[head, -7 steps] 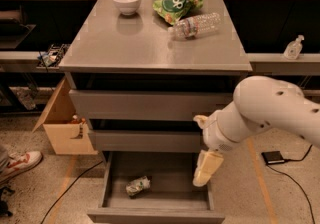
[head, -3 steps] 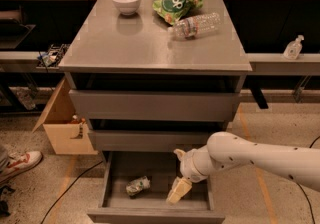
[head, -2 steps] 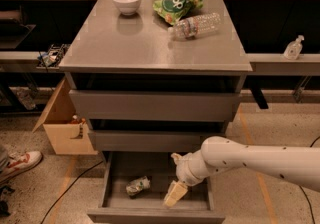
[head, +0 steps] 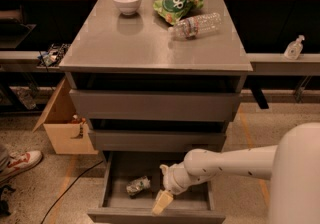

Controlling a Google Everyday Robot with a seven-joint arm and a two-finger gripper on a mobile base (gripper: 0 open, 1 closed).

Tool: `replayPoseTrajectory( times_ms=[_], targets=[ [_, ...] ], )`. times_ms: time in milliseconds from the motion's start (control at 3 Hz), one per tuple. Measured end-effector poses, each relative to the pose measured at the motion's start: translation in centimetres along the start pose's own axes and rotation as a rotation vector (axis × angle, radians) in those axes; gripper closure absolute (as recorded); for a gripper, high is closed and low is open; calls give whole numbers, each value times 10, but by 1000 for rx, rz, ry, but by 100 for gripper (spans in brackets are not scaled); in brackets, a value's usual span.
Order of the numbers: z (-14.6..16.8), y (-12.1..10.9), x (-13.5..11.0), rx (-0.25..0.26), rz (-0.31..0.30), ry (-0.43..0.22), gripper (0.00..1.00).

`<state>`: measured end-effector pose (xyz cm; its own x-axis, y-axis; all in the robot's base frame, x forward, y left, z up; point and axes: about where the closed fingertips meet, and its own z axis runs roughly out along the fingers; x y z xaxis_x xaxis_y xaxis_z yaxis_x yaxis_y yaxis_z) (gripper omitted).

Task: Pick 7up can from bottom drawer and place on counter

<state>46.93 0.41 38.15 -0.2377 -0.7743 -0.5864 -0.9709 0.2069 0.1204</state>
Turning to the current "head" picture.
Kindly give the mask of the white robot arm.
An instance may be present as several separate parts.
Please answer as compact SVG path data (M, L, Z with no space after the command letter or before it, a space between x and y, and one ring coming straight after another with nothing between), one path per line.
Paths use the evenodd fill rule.
M289 130L277 145L228 152L189 151L182 162L162 164L163 186L152 208L161 214L175 195L228 173L270 182L268 224L320 224L320 124Z

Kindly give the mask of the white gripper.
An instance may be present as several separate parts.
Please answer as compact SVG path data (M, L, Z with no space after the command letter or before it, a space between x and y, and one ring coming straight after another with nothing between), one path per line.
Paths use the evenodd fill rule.
M152 207L154 215L160 215L173 202L173 195L185 192L192 185L192 177L186 171L183 163L171 166L161 164L160 169L165 190L160 190L156 196Z

